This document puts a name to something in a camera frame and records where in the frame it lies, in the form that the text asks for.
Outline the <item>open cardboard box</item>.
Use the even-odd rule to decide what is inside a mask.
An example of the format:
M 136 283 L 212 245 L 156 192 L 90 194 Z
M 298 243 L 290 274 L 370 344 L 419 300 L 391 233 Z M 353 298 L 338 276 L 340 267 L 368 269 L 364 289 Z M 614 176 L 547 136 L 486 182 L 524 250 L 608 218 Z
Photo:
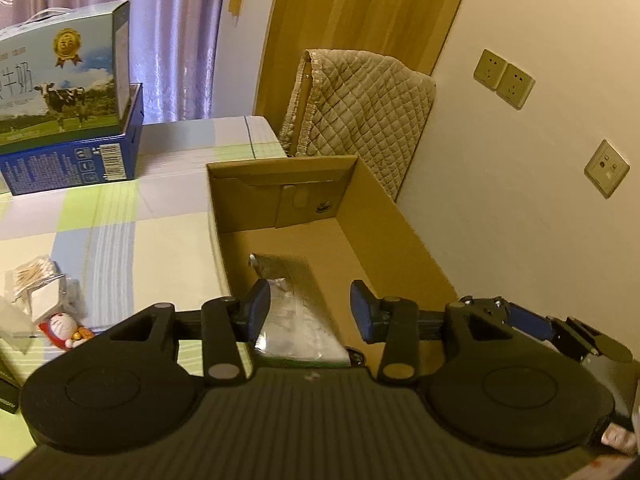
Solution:
M 456 300 L 454 286 L 366 164 L 355 156 L 264 158 L 206 168 L 209 233 L 221 289 L 242 297 L 257 275 L 251 254 L 300 264 L 342 344 L 371 370 L 382 344 L 366 344 L 349 307 L 352 281 L 427 311 Z

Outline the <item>cotton swab packet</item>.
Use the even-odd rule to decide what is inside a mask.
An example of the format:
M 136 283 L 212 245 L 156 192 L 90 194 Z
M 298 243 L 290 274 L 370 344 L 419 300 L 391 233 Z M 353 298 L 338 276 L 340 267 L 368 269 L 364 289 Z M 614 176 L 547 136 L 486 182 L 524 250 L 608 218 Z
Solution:
M 16 301 L 25 292 L 39 288 L 62 275 L 60 268 L 49 256 L 38 256 L 6 271 L 6 296 Z

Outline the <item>milk carton gift box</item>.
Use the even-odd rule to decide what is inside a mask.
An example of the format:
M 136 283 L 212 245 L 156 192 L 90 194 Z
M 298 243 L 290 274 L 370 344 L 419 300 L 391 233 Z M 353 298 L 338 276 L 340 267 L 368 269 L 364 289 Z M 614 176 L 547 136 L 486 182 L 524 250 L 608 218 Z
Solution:
M 118 133 L 130 102 L 130 3 L 47 9 L 1 31 L 1 151 Z

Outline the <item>double wall socket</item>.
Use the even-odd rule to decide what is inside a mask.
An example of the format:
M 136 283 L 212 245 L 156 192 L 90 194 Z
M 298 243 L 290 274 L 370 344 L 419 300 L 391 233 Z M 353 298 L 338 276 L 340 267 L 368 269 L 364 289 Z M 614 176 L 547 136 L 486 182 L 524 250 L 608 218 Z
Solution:
M 516 110 L 523 108 L 535 85 L 532 76 L 488 49 L 480 55 L 473 77 Z

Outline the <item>quilted beige chair cover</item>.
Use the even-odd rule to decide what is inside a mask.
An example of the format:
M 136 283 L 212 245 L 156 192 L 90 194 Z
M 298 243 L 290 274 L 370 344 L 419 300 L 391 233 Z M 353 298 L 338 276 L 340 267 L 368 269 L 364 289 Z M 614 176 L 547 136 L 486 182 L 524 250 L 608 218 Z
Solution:
M 435 79 L 397 58 L 308 49 L 278 139 L 292 157 L 360 157 L 396 200 L 435 98 Z

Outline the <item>single wall socket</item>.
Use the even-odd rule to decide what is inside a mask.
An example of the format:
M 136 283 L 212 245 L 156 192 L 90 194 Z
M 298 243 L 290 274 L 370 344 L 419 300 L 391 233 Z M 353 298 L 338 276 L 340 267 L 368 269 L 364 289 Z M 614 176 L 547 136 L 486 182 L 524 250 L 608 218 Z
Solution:
M 630 165 L 614 146 L 603 139 L 585 166 L 585 176 L 604 198 L 610 198 L 628 174 Z

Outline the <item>blue flat carton box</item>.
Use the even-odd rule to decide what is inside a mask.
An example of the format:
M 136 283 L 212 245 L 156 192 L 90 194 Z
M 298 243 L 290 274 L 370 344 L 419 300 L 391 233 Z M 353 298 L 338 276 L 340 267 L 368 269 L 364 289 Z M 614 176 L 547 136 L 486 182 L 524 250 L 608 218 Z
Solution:
M 130 86 L 125 129 L 116 136 L 31 148 L 1 157 L 1 175 L 12 195 L 131 180 L 136 176 L 144 109 L 143 86 Z

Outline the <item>red white cat figurine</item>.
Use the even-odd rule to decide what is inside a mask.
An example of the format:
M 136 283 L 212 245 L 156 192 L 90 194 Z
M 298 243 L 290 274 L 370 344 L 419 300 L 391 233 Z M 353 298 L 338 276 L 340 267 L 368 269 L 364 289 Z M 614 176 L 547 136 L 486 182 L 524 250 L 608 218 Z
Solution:
M 61 350 L 72 350 L 92 339 L 94 333 L 79 324 L 70 314 L 58 312 L 38 325 L 47 338 Z

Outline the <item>clear plastic bag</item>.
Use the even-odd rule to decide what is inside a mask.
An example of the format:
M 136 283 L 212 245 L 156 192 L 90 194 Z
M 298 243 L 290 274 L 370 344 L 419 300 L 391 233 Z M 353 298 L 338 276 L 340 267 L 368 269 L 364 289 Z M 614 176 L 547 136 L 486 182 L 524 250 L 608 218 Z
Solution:
M 348 351 L 308 262 L 254 252 L 248 262 L 270 288 L 269 313 L 255 349 L 277 365 L 348 367 Z

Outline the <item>small white card packet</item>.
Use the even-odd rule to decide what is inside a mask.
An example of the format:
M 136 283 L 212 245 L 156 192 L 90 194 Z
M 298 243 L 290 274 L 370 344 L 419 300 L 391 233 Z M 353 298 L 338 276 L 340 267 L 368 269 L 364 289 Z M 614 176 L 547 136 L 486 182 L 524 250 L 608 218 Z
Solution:
M 35 324 L 42 323 L 52 315 L 65 312 L 78 315 L 77 287 L 74 281 L 64 276 L 54 278 L 28 294 L 30 318 Z

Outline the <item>checkered bed sheet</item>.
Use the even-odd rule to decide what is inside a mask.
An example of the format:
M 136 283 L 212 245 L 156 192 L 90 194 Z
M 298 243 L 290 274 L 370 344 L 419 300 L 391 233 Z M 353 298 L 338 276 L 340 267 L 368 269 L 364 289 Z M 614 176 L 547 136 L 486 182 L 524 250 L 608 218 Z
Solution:
M 280 157 L 265 118 L 146 125 L 137 177 L 1 199 L 1 270 L 51 257 L 78 281 L 99 332 L 154 302 L 198 308 L 226 293 L 209 240 L 206 167 Z

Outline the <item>pink purple curtain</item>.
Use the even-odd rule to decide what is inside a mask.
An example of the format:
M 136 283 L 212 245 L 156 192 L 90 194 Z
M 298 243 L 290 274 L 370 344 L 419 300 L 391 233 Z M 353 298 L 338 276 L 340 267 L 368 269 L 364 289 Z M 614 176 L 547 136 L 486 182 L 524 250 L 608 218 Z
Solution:
M 1 24 L 47 8 L 114 0 L 1 0 Z M 142 83 L 151 124 L 209 118 L 222 0 L 128 0 L 130 77 Z

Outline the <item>wooden door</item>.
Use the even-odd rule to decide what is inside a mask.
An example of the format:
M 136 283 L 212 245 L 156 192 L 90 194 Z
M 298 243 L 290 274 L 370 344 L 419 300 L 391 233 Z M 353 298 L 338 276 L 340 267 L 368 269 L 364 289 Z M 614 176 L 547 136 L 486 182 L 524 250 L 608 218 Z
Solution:
M 279 129 L 307 49 L 363 50 L 431 74 L 461 0 L 274 0 L 255 114 Z

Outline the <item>black rectangular box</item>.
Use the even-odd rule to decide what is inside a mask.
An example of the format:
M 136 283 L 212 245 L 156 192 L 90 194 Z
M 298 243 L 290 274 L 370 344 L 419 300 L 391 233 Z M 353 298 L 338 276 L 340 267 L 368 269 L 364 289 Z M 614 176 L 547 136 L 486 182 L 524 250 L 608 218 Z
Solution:
M 5 362 L 0 361 L 0 408 L 15 414 L 20 406 L 21 387 Z

